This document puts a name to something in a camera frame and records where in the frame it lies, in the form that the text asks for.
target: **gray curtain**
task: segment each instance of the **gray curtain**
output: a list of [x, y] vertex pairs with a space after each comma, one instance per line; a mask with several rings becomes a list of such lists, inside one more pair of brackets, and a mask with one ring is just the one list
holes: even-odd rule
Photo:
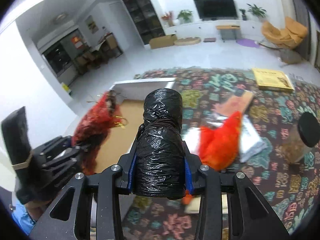
[[310, 17], [307, 6], [303, 0], [293, 0], [294, 8], [296, 11], [297, 22], [308, 28], [308, 35], [304, 38], [302, 43], [295, 49], [304, 59], [310, 59], [311, 50], [311, 28], [310, 28]]

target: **tv screen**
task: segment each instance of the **tv screen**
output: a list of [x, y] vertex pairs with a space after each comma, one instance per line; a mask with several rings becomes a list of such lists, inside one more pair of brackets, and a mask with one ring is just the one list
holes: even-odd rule
[[194, 0], [200, 19], [237, 19], [235, 2], [233, 0]]

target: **fluorescent light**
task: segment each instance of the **fluorescent light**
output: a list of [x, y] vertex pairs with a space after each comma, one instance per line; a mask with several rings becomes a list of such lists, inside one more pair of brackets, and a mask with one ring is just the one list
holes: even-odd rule
[[15, 21], [21, 14], [25, 13], [42, 1], [44, 0], [24, 0], [22, 3], [20, 3], [16, 8], [4, 16], [0, 24], [0, 33], [2, 33], [4, 29], [7, 28], [13, 21]]

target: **black lid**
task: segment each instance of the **black lid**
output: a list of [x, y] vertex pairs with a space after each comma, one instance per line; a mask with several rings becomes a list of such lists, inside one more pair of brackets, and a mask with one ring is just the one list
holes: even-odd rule
[[320, 140], [320, 125], [313, 114], [305, 112], [298, 121], [298, 132], [303, 143], [312, 148]]

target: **clear jar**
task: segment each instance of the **clear jar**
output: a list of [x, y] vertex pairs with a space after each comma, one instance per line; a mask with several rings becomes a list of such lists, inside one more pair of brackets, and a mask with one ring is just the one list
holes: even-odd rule
[[288, 163], [300, 161], [320, 140], [320, 126], [311, 113], [303, 113], [282, 143], [282, 154]]

